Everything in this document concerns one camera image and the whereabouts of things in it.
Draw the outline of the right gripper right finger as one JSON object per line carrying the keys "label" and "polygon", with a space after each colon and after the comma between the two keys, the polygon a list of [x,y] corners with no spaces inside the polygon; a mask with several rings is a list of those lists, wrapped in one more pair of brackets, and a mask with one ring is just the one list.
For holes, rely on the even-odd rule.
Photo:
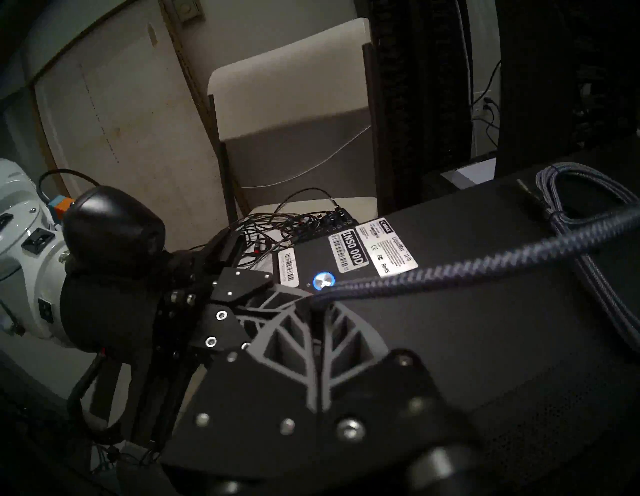
{"label": "right gripper right finger", "polygon": [[322,328],[320,407],[327,412],[338,388],[375,366],[390,353],[381,335],[342,303],[329,306]]}

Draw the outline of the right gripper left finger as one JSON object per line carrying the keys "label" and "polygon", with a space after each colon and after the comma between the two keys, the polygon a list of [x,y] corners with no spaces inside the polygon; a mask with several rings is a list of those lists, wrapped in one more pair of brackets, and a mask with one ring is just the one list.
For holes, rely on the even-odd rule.
{"label": "right gripper left finger", "polygon": [[297,304],[311,293],[291,287],[270,287],[237,308],[246,331],[255,330],[248,353],[262,365],[305,389],[305,406],[318,412],[319,384],[312,332],[297,313]]}

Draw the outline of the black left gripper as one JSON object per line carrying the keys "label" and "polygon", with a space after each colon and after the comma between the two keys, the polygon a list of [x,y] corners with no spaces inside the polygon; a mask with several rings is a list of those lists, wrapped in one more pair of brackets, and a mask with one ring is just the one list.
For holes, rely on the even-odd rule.
{"label": "black left gripper", "polygon": [[[311,295],[279,284],[272,273],[232,269],[245,246],[243,235],[217,235],[199,251],[165,252],[151,272],[134,279],[69,260],[63,329],[76,348],[97,354],[67,400],[87,437],[160,450],[199,366],[251,343],[232,307],[284,307]],[[130,366],[125,409],[111,427],[91,427],[81,398],[110,361]]]}

